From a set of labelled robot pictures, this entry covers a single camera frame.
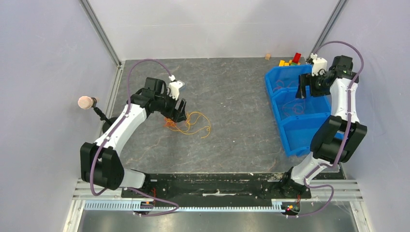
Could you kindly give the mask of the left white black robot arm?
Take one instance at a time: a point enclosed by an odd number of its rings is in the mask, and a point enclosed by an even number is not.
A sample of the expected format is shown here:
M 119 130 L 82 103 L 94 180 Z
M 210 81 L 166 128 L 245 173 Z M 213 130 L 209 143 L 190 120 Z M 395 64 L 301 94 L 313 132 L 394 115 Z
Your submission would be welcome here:
M 132 187 L 139 197 L 147 197 L 152 185 L 147 174 L 125 169 L 120 161 L 120 153 L 135 130 L 154 112 L 161 113 L 173 122 L 187 119 L 186 101 L 179 100 L 185 84 L 170 76 L 170 83 L 163 80 L 146 78 L 145 86 L 130 96 L 118 117 L 105 121 L 104 134 L 93 143 L 85 142 L 80 148 L 81 178 L 105 189 L 116 190 Z

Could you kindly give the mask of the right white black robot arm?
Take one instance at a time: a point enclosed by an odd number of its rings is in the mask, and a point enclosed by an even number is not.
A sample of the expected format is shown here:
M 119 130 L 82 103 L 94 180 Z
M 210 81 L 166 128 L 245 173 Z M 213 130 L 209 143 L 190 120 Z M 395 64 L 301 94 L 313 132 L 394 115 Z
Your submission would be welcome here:
M 286 198 L 301 196 L 321 171 L 346 163 L 367 133 L 356 112 L 359 73 L 353 71 L 352 58 L 336 56 L 328 66 L 326 59 L 312 53 L 307 63 L 312 65 L 312 70 L 299 76 L 296 97 L 306 97 L 306 87 L 312 97 L 329 95 L 331 113 L 313 136 L 307 157 L 287 171 L 278 183 L 279 192 Z

